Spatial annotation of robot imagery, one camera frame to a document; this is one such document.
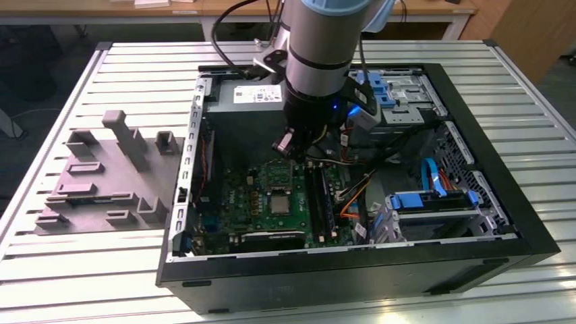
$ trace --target motherboard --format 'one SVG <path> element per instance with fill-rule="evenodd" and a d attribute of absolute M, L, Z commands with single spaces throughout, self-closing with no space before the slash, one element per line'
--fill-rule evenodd
<path fill-rule="evenodd" d="M 334 210 L 335 165 L 272 160 L 224 173 L 220 212 L 202 217 L 206 254 L 352 245 Z"/>

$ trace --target open computer tower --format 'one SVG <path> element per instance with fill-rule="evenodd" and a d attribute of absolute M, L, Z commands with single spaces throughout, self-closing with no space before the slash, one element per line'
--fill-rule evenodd
<path fill-rule="evenodd" d="M 202 71 L 156 278 L 198 313 L 463 292 L 559 252 L 439 64 L 370 66 L 382 123 L 300 165 L 271 149 L 283 84 Z M 399 138 L 347 204 L 354 162 Z"/>

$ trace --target ram slot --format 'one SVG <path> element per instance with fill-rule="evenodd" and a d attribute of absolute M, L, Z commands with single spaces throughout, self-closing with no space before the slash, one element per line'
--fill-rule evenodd
<path fill-rule="evenodd" d="M 315 169 L 307 168 L 304 171 L 306 195 L 308 196 L 310 219 L 312 224 L 312 236 L 316 242 L 324 242 L 326 226 L 323 219 L 322 200 L 318 194 Z"/>
<path fill-rule="evenodd" d="M 336 221 L 334 220 L 331 192 L 328 189 L 328 180 L 326 178 L 324 169 L 318 167 L 315 169 L 316 189 L 320 201 L 320 210 L 324 218 L 326 234 L 336 237 Z"/>

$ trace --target power supply label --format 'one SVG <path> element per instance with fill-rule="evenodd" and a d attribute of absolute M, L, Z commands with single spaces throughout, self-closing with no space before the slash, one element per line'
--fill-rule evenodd
<path fill-rule="evenodd" d="M 238 86 L 234 103 L 280 103 L 282 87 L 278 85 Z"/>

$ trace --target wooden table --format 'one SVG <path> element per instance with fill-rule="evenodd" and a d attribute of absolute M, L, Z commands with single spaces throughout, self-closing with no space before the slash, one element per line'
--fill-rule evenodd
<path fill-rule="evenodd" d="M 211 30 L 220 14 L 235 4 L 238 0 L 204 0 L 202 10 L 202 26 L 204 39 L 211 39 Z M 278 0 L 270 0 L 272 11 L 276 8 Z M 443 40 L 455 41 L 468 22 L 468 18 L 478 11 L 471 0 L 462 0 L 459 5 L 448 3 L 444 0 L 406 0 L 407 22 L 448 22 L 448 28 L 444 32 Z M 396 3 L 392 10 L 390 22 L 399 22 L 403 19 L 403 6 Z M 224 22 L 267 22 L 268 8 L 266 1 L 258 1 L 239 8 Z"/>
<path fill-rule="evenodd" d="M 218 16 L 239 0 L 198 0 L 195 3 L 174 2 L 170 7 L 135 9 L 131 2 L 111 3 L 110 0 L 0 0 L 0 24 L 167 24 L 200 22 L 206 40 Z M 270 0 L 272 10 L 278 0 Z M 476 13 L 470 0 L 460 5 L 444 0 L 406 0 L 408 22 L 448 22 L 444 40 L 456 40 Z M 403 7 L 398 3 L 391 22 L 399 22 Z M 244 6 L 224 22 L 268 21 L 264 0 Z"/>

